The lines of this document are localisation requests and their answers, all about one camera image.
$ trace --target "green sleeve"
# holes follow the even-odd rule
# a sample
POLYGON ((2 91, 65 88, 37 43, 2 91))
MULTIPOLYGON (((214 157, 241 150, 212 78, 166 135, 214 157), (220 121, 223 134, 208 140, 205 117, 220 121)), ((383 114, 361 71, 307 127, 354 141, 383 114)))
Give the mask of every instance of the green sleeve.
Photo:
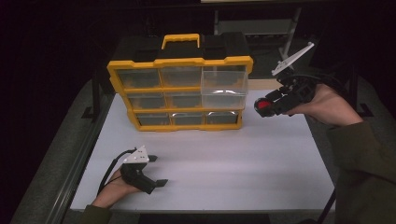
POLYGON ((111 218, 109 209, 87 205, 82 214, 80 224, 107 224, 111 218))
POLYGON ((396 158, 367 122, 328 131, 340 168, 335 223, 396 223, 396 158))

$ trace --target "white table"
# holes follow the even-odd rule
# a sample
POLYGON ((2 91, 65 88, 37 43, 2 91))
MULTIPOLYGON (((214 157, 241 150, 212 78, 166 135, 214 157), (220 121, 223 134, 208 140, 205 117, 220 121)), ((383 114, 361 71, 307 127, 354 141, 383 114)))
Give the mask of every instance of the white table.
POLYGON ((143 170, 169 179, 150 195, 136 193, 113 209, 138 213, 279 212, 321 210, 333 184, 304 116, 261 118, 250 91, 240 130, 138 132, 116 95, 71 209, 96 196, 107 167, 122 151, 146 146, 159 159, 143 170))

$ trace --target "yellow organizer box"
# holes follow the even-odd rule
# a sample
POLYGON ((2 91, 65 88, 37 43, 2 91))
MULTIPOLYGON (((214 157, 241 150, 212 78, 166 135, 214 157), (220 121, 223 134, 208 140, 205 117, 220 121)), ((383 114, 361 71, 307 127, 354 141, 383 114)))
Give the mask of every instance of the yellow organizer box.
POLYGON ((138 131, 239 129, 253 60, 242 33, 130 36, 107 66, 138 131))

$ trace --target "hand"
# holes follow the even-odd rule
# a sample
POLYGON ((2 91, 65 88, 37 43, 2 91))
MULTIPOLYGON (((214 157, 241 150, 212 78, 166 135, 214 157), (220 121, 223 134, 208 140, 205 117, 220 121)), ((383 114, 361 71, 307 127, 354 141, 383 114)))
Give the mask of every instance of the hand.
POLYGON ((343 97, 324 84, 317 85, 315 97, 311 102, 298 105, 285 114, 306 114, 322 123, 336 126, 346 126, 363 121, 343 97))
POLYGON ((114 203, 128 194, 139 192, 140 189, 135 188, 123 181, 120 169, 114 172, 110 177, 107 185, 102 189, 92 205, 103 208, 110 208, 114 203))

